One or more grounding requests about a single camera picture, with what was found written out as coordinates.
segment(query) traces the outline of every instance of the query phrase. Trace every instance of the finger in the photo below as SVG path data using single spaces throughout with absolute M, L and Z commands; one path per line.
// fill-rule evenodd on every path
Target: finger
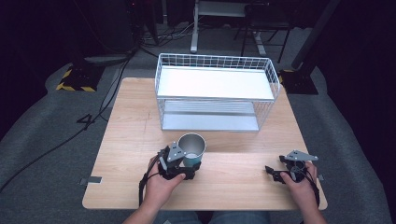
M 169 182 L 171 183 L 172 187 L 175 188 L 184 180 L 185 177 L 186 177 L 185 174 L 180 174 L 175 176 L 173 179 L 169 180 Z
M 282 176 L 283 181 L 285 181 L 285 184 L 287 186 L 291 186 L 292 184 L 294 184 L 295 182 L 291 179 L 291 177 L 285 173 L 285 172 L 281 172 L 280 176 Z
M 305 167 L 309 174 L 311 174 L 313 181 L 317 183 L 318 168 L 312 162 L 306 162 Z
M 153 158 L 151 158 L 151 159 L 149 160 L 148 168 L 151 166 L 151 164 L 152 164 L 153 162 L 155 162 L 155 164 L 152 165 L 152 168 L 151 168 L 151 170 L 149 171 L 149 173 L 150 173 L 151 175 L 152 175 L 152 174 L 158 173 L 158 161 L 155 161 L 155 157 L 153 157 Z

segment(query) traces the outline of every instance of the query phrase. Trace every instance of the wooden table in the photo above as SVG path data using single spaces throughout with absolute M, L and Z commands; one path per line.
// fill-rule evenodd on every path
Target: wooden table
M 83 205 L 90 209 L 136 209 L 138 183 L 149 159 L 190 131 L 162 131 L 154 79 L 125 78 L 108 122 Z M 206 140 L 201 169 L 183 181 L 163 207 L 167 210 L 291 210 L 286 185 L 275 182 L 264 166 L 285 170 L 279 155 L 307 152 L 284 90 L 257 133 L 198 132 Z M 320 207 L 327 201 L 320 189 Z

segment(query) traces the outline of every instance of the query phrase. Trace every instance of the white shelf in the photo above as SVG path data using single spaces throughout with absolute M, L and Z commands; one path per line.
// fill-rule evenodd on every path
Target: white shelf
M 264 70 L 163 66 L 157 97 L 274 100 Z
M 199 2 L 199 15 L 245 17 L 246 3 Z
M 166 101 L 163 130 L 258 131 L 251 102 Z

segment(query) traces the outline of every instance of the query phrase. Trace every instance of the white wire basket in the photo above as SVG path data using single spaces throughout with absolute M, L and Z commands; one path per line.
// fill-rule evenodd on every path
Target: white wire basket
M 257 132 L 279 90 L 268 58 L 163 53 L 155 75 L 163 130 Z

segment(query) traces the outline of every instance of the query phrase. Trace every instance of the gray carpet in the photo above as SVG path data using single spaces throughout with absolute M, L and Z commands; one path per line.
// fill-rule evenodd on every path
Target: gray carpet
M 200 33 L 198 54 L 238 56 L 242 36 L 233 41 L 235 29 L 206 29 Z M 295 29 L 276 70 L 290 68 L 310 30 Z M 191 36 L 167 45 L 147 48 L 154 54 L 190 53 Z M 275 62 L 279 48 L 266 48 Z M 258 57 L 254 46 L 245 56 Z M 124 77 L 154 77 L 157 59 L 140 50 L 126 66 Z M 15 123 L 0 143 L 0 185 L 24 165 L 73 136 L 87 114 L 96 116 L 120 66 L 106 68 L 97 92 L 56 91 L 69 64 L 47 80 L 48 95 Z M 318 69 L 314 79 L 319 95 L 289 95 L 308 150 L 319 156 L 316 166 L 324 175 L 322 187 L 329 207 L 329 223 L 391 223 L 382 184 L 332 100 Z M 108 118 L 111 107 L 104 117 Z M 0 195 L 0 223 L 121 223 L 131 211 L 87 210 L 81 202 L 84 187 L 78 184 L 91 174 L 106 121 L 98 118 L 87 131 L 51 152 L 18 175 Z M 299 223 L 298 211 L 271 211 L 273 223 Z

